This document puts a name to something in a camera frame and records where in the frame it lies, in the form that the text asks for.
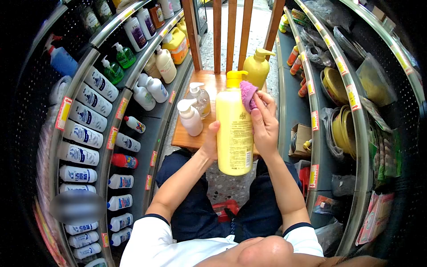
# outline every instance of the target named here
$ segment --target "hand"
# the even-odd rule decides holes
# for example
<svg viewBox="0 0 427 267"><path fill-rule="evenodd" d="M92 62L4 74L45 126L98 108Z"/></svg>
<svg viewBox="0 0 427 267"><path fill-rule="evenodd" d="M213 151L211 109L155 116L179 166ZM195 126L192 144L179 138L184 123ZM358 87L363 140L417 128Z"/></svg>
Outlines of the hand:
<svg viewBox="0 0 427 267"><path fill-rule="evenodd" d="M216 150L216 132L219 130L219 120L214 121L209 124L208 133L206 134L205 142L202 147L199 149L204 153L209 159L217 160L218 154Z"/></svg>
<svg viewBox="0 0 427 267"><path fill-rule="evenodd" d="M258 107L251 112L254 143L261 157L268 158L278 152L279 122L276 119L276 103L269 94L262 91L256 92L253 99Z"/></svg>

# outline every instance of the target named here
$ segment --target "yellow pump cap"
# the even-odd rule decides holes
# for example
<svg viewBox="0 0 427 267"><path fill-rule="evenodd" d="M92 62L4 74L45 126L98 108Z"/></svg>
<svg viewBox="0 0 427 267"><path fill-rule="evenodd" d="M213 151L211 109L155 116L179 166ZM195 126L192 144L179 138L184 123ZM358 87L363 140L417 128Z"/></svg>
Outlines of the yellow pump cap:
<svg viewBox="0 0 427 267"><path fill-rule="evenodd" d="M258 62L264 62L264 60L266 59L266 55L275 56L276 54L271 51L265 50L264 48L257 48L255 50L254 59Z"/></svg>
<svg viewBox="0 0 427 267"><path fill-rule="evenodd" d="M227 72L227 88L240 88L240 82L242 80L242 74L248 75L245 70L231 70Z"/></svg>

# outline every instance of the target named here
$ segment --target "cardboard box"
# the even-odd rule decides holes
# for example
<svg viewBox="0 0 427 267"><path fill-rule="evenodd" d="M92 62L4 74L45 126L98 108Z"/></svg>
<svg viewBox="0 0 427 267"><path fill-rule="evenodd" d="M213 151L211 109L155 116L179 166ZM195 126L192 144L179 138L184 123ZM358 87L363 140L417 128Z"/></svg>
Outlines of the cardboard box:
<svg viewBox="0 0 427 267"><path fill-rule="evenodd" d="M298 133L298 135L296 136L295 151L292 152L292 149L289 146L288 155L295 158L311 158L311 151L304 149L304 147L302 146L305 141L311 139L311 127L300 123L296 124L291 129L291 142L295 133Z"/></svg>

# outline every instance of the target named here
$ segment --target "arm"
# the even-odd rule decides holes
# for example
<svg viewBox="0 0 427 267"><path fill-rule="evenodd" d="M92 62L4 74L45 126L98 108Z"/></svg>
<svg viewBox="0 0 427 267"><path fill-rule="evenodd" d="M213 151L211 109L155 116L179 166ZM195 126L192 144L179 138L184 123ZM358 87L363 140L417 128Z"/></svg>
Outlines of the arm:
<svg viewBox="0 0 427 267"><path fill-rule="evenodd" d="M219 121L209 125L203 146L159 188L145 214L158 214L170 223L173 212L182 203L202 174L217 159L216 132L218 129Z"/></svg>
<svg viewBox="0 0 427 267"><path fill-rule="evenodd" d="M304 197L277 150L279 123L275 117L274 99L262 91L254 94L253 98L259 107L251 112L254 142L269 170L277 205L282 214L283 230L296 223L310 223Z"/></svg>

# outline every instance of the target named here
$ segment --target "green hand soap bottle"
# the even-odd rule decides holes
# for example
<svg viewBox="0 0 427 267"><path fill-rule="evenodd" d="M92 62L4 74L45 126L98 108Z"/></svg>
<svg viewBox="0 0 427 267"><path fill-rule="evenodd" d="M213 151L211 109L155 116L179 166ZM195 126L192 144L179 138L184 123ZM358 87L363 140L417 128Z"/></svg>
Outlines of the green hand soap bottle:
<svg viewBox="0 0 427 267"><path fill-rule="evenodd" d="M122 68L127 69L130 66L132 66L133 63L135 63L136 57L129 47L123 47L119 43L115 43L113 44L113 46L116 47L116 50L117 50L116 59L119 62L119 64L122 66Z"/></svg>
<svg viewBox="0 0 427 267"><path fill-rule="evenodd" d="M116 62L110 64L106 57L107 56L104 56L104 58L101 60L103 66L105 67L104 75L112 84L115 85L123 79L124 72L120 65L118 65Z"/></svg>

